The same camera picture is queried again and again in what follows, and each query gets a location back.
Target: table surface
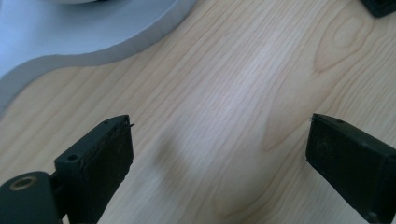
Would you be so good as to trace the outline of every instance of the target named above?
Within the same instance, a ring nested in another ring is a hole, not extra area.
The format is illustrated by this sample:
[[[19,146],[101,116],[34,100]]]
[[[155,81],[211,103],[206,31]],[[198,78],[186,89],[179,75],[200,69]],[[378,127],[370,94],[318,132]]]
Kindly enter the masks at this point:
[[[365,223],[306,162],[313,113],[396,147],[396,14],[358,0],[200,0],[123,61],[52,71],[0,121],[0,180],[54,171],[129,114],[134,164],[100,223]]]

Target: wood grain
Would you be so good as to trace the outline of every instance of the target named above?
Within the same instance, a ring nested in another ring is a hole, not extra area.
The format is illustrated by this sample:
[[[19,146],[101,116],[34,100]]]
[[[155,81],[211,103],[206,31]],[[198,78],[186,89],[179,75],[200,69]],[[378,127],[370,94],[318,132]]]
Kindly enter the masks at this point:
[[[0,122],[0,180],[53,172],[129,114],[135,160],[101,223],[365,223],[305,161],[312,113],[396,147],[396,15],[360,1],[201,0],[151,48],[26,88]]]

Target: wooden table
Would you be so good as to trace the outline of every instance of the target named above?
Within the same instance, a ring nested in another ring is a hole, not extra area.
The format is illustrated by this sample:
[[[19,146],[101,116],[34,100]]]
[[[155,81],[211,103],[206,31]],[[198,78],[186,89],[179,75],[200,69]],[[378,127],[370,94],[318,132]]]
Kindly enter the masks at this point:
[[[396,14],[358,0],[201,0],[121,62],[26,88],[0,122],[0,180],[129,114],[134,164],[100,223],[365,223],[306,162],[314,112],[396,147]]]

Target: black object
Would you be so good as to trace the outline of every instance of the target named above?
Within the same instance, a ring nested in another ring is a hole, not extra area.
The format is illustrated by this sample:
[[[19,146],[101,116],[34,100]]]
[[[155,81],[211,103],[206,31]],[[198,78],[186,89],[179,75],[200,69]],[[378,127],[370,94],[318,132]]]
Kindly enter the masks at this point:
[[[314,114],[308,162],[370,223],[396,212],[396,149],[340,120]]]
[[[55,160],[56,172],[19,175],[0,188],[1,224],[96,223],[134,158],[129,117],[108,119]]]
[[[361,0],[370,13],[381,18],[396,11],[396,0]]]

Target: screw hole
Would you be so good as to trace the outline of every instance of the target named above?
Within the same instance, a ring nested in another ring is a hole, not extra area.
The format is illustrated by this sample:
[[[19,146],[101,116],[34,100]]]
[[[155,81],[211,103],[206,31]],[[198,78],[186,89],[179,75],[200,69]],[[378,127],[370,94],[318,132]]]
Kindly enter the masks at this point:
[[[35,182],[37,178],[33,175],[23,177],[19,180],[16,180],[14,183],[9,186],[9,188],[13,191],[18,191],[22,189],[30,188]]]
[[[71,155],[71,156],[67,157],[67,159],[70,161],[75,161],[76,159],[78,159],[78,155]]]

